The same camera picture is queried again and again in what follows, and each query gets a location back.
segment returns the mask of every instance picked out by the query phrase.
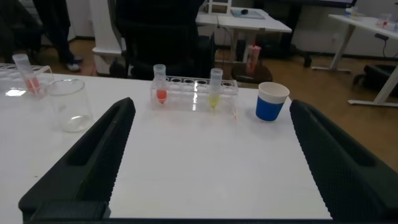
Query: orange liquid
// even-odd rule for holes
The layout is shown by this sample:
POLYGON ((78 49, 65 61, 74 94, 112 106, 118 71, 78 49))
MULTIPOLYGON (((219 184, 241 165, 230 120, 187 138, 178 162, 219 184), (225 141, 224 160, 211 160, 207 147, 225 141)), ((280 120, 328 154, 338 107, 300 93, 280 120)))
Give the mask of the orange liquid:
POLYGON ((29 91, 31 91, 33 94, 36 94, 40 90, 40 84, 39 81, 36 77, 30 80, 26 80, 25 84, 28 88, 29 91))
POLYGON ((167 91, 166 90, 157 90, 156 96, 160 103, 164 103, 167 99, 167 91))

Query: table leg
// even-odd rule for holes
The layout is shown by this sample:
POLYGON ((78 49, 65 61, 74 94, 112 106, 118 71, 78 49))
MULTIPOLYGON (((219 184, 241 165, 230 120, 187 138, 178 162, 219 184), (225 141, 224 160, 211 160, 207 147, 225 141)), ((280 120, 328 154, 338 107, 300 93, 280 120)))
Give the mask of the table leg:
POLYGON ((384 84, 374 101, 361 101, 361 100, 349 100, 348 103, 352 105, 370 105, 370 106, 390 106, 398 107, 398 103, 386 103, 387 97, 391 94, 392 90, 398 83, 398 67, 391 74, 390 78, 384 84))
POLYGON ((233 30, 234 30, 234 34, 233 34, 233 39, 232 39, 232 43, 231 43, 231 51, 229 52, 229 61, 231 63, 233 63, 236 58, 236 46, 238 44, 238 37, 239 37, 239 31, 237 29, 233 29, 233 30))
POLYGON ((348 42, 353 35, 353 32, 355 30, 354 25, 348 25, 348 28, 346 30, 343 42, 341 43, 335 57, 333 58, 333 61, 331 62, 331 65, 329 68, 326 67, 312 67, 313 70, 330 70, 330 71, 341 71, 341 72, 348 72, 351 73, 351 70, 348 69, 337 69, 338 62, 341 59, 341 56, 343 55, 345 49, 347 48, 348 42))
POLYGON ((248 62, 248 54, 249 54, 249 46, 254 45, 254 42, 256 41, 257 33, 247 31, 245 34, 246 34, 246 47, 244 49, 243 62, 247 63, 248 62))

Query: paper cup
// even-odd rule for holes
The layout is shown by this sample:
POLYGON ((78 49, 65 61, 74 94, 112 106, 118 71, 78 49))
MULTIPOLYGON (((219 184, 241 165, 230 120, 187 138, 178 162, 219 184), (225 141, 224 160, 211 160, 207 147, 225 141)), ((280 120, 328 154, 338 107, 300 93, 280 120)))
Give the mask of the paper cup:
POLYGON ((261 83, 257 98, 257 117, 267 122, 275 121, 289 93, 289 89, 281 84, 273 82, 261 83))

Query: test tube rack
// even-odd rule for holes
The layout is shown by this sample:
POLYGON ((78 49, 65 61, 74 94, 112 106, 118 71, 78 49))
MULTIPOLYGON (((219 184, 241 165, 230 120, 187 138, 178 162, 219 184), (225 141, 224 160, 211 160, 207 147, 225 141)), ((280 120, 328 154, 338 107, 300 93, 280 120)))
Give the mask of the test tube rack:
POLYGON ((215 109, 209 104, 210 79, 166 76, 167 99, 160 102, 155 81, 150 88, 152 109, 180 111, 216 111, 235 114, 235 101, 238 97, 236 80, 222 80, 220 99, 215 109))
MULTIPOLYGON (((39 98, 45 96, 45 87, 54 81, 51 68, 46 66, 32 66, 34 75, 40 84, 39 98)), ((0 63, 0 91, 6 96, 22 96, 29 92, 15 64, 0 63)))

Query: white table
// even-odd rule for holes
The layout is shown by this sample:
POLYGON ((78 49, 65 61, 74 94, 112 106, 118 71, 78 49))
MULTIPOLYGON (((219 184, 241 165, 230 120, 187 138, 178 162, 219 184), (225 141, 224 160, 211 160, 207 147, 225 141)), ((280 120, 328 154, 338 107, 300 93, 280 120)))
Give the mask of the white table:
MULTIPOLYGON (((245 8, 232 7, 234 10, 243 10, 245 8)), ((253 45, 256 40, 257 34, 265 32, 281 32, 281 33, 291 33, 292 29, 287 27, 281 21, 275 20, 268 13, 264 12, 262 9, 247 9, 250 11, 256 11, 258 14, 262 15, 265 19, 246 19, 237 18, 231 14, 218 16, 218 22, 220 27, 233 29, 233 43, 231 43, 231 52, 229 59, 231 61, 235 58, 235 49, 238 43, 239 32, 244 32, 246 34, 246 48, 243 55, 243 62, 246 63, 248 60, 248 45, 253 45)))
MULTIPOLYGON (((275 123, 254 114, 257 90, 239 89, 238 119, 153 111, 150 82, 79 78, 95 120, 114 102, 136 107, 110 201, 112 217, 330 218, 296 138, 288 99, 275 123)), ((83 133, 53 125, 47 100, 5 96, 0 82, 0 217, 22 223, 19 199, 83 133)))
MULTIPOLYGON (((341 43, 333 61, 329 68, 323 67, 313 67, 313 69, 321 69, 321 70, 330 70, 330 71, 337 71, 341 70, 346 72, 345 69, 338 69, 338 62, 341 59, 345 49, 347 48, 348 42, 353 35, 355 27, 359 27, 362 29, 369 30, 371 32, 379 33, 390 38, 398 40, 398 32, 389 31, 386 29, 382 29, 377 27, 377 19, 372 17, 362 17, 360 20, 354 20, 345 16, 341 15, 329 15, 330 18, 336 19, 340 22, 344 22, 348 24, 343 42, 341 43)), ((398 103, 388 103, 386 102, 388 96, 390 95, 391 91, 395 88, 398 83, 398 69, 395 69, 394 72, 391 74, 390 78, 380 90, 379 94, 377 95, 374 101, 363 101, 363 100, 348 100, 348 103, 352 105, 369 105, 369 106, 390 106, 390 107, 398 107, 398 103)))

